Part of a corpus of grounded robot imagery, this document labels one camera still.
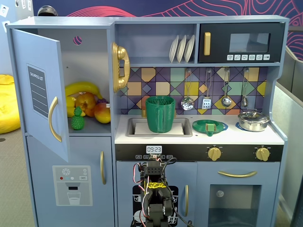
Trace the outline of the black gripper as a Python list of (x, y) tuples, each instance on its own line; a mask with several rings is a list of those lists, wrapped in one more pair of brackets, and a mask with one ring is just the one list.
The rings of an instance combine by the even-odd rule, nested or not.
[(148, 161), (143, 163), (144, 177), (148, 176), (161, 176), (164, 168), (164, 163), (159, 161)]

